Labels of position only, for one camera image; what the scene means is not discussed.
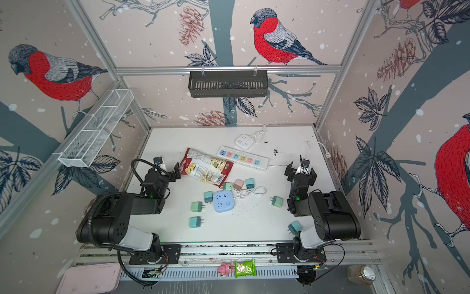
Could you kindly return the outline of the green plug adapter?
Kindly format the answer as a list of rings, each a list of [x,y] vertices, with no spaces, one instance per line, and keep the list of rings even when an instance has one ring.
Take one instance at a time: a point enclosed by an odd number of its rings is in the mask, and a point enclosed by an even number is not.
[[[204,208],[203,202],[192,202],[191,204],[191,212],[200,213],[202,212],[203,208]]]
[[[278,196],[273,196],[269,199],[270,204],[274,207],[281,208],[283,206],[284,199]]]
[[[224,183],[222,186],[224,191],[232,191],[233,190],[233,183]]]

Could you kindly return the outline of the red white snack bag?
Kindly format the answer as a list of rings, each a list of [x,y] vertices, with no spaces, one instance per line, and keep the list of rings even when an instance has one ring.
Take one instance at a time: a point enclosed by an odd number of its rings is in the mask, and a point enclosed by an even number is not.
[[[230,161],[187,148],[179,164],[179,172],[181,175],[188,175],[202,183],[222,187],[233,165]]]

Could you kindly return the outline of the white colourful power strip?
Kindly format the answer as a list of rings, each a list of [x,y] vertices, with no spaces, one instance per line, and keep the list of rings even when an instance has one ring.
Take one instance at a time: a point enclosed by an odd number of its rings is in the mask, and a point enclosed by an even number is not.
[[[269,165],[269,159],[266,157],[247,153],[226,146],[221,146],[216,156],[219,159],[228,160],[235,164],[243,165],[261,171],[266,171]]]

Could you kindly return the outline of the teal plug adapter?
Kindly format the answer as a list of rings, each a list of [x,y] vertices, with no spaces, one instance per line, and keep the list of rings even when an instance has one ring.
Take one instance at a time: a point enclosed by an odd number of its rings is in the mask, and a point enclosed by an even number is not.
[[[255,188],[255,182],[253,178],[248,178],[246,179],[246,189],[254,189]]]
[[[294,221],[288,226],[288,231],[292,235],[296,235],[302,231],[302,225],[298,221]]]
[[[205,203],[212,203],[214,199],[213,192],[208,191],[204,193],[204,202]]]
[[[191,229],[200,228],[202,223],[203,220],[199,216],[191,217],[189,220],[189,227]]]

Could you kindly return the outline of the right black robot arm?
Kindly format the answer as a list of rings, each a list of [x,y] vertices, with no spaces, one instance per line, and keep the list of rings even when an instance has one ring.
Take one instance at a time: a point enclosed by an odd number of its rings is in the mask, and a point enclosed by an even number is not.
[[[295,169],[286,166],[285,176],[291,183],[287,199],[288,211],[295,217],[311,217],[308,229],[296,229],[293,241],[276,245],[279,263],[324,262],[324,246],[336,240],[347,241],[361,236],[361,226],[345,195],[340,191],[324,193],[319,189],[308,192],[317,174],[303,160]]]

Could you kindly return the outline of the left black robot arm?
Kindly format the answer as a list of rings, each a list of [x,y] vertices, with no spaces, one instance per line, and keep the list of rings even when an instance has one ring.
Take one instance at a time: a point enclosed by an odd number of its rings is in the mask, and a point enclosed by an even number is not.
[[[181,178],[179,164],[166,171],[156,162],[134,159],[130,168],[140,184],[139,193],[103,193],[79,225],[78,242],[131,254],[131,265],[175,265],[181,246],[163,245],[160,236],[130,224],[131,216],[160,214],[171,191],[169,184]]]

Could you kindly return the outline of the pink plug adapter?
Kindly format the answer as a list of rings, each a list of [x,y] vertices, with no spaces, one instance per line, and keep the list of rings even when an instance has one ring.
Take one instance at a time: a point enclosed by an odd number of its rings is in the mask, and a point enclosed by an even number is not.
[[[241,191],[244,187],[244,181],[240,180],[240,179],[237,179],[234,183],[233,183],[233,189],[236,190],[236,191]]]

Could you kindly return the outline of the blue cube power socket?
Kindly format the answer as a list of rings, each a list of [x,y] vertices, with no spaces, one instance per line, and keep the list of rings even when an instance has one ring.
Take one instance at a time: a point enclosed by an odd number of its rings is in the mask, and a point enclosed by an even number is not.
[[[231,211],[234,206],[234,197],[231,191],[218,191],[213,195],[214,209],[218,213]]]

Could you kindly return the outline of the small white power strip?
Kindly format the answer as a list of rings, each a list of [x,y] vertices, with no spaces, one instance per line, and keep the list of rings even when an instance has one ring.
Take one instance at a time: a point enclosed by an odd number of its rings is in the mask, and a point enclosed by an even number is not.
[[[254,138],[247,134],[242,134],[235,140],[235,145],[242,149],[249,149],[254,145],[254,143]]]

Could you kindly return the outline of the green snack packet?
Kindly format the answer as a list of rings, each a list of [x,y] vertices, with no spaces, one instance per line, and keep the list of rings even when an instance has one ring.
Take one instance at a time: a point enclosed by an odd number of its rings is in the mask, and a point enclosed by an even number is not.
[[[257,276],[255,260],[234,263],[235,277]]]

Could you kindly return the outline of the pink pig toy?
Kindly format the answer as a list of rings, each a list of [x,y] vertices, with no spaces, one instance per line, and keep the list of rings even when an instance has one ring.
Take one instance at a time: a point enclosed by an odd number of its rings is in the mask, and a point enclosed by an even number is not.
[[[233,274],[234,272],[235,272],[235,265],[233,262],[222,263],[217,269],[217,273],[222,277],[227,277],[230,274]]]

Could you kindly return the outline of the glass jar with lid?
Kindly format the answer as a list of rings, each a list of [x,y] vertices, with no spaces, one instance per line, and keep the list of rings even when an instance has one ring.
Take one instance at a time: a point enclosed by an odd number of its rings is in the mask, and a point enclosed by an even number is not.
[[[376,279],[376,273],[367,265],[351,265],[347,269],[347,278],[356,285],[372,285]]]

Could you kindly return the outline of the pink plastic tray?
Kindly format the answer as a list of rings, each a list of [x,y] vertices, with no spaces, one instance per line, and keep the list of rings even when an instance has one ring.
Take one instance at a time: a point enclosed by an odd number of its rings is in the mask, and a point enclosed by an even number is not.
[[[66,270],[57,294],[105,294],[117,289],[122,269],[118,263],[72,267]]]

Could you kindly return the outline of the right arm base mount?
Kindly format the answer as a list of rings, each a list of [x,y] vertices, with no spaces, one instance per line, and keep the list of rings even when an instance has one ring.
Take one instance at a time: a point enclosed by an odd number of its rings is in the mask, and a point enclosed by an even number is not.
[[[294,243],[277,243],[275,255],[279,263],[326,263],[323,247],[305,249]]]

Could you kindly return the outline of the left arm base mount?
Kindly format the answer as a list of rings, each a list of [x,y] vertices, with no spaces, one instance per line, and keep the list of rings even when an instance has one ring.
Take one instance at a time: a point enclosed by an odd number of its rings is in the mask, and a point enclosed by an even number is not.
[[[164,244],[160,247],[150,248],[149,251],[132,252],[130,265],[175,265],[179,262],[182,246]]]

